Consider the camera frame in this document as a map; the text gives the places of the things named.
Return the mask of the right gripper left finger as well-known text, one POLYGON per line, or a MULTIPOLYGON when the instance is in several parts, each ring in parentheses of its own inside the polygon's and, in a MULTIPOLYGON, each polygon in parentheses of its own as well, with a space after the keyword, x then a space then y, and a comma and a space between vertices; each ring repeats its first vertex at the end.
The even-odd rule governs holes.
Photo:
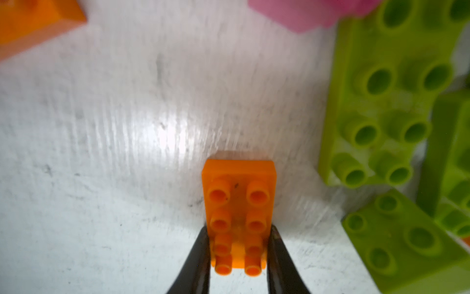
POLYGON ((210 272, 210 241, 207 227, 204 226, 167 294, 208 294, 210 272))

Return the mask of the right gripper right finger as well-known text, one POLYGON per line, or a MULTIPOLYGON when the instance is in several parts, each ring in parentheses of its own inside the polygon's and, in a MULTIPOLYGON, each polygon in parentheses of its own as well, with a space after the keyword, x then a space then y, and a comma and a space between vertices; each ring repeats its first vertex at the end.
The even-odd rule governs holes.
POLYGON ((310 294, 275 225, 268 240, 267 271, 270 294, 310 294))

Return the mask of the orange lego brick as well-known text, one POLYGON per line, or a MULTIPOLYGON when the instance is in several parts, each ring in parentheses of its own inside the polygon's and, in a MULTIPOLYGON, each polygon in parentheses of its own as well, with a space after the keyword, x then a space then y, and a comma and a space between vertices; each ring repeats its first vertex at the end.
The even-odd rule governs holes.
POLYGON ((211 265, 221 276, 266 268, 277 172, 271 160, 208 159, 202 185, 211 265))
POLYGON ((78 1, 1 1, 1 61, 87 22, 78 1))

